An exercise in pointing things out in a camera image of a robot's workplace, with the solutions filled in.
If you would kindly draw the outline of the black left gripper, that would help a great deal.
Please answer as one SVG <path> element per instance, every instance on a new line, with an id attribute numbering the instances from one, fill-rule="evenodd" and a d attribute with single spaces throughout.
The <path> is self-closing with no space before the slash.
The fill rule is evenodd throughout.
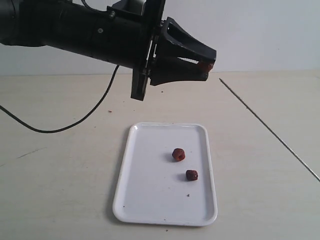
<path id="1" fill-rule="evenodd" d="M 121 0 L 106 11 L 60 3 L 49 30 L 49 45 L 61 50 L 132 69 L 131 98 L 143 101 L 149 68 L 149 49 L 159 25 L 165 1 L 147 0 L 142 12 L 129 11 L 130 2 Z M 187 33 L 168 17 L 157 42 L 157 56 L 150 71 L 150 85 L 181 81 L 206 81 L 209 73 L 197 63 L 214 63 L 217 51 Z"/>

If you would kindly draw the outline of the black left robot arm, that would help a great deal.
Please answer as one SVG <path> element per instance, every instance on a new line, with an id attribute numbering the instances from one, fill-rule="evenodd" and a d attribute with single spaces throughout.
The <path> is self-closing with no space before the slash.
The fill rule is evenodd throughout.
<path id="1" fill-rule="evenodd" d="M 132 69 L 131 97 L 143 100 L 147 85 L 206 81 L 217 52 L 173 18 L 163 0 L 120 0 L 106 10 L 71 0 L 3 0 L 0 42 L 50 46 Z"/>

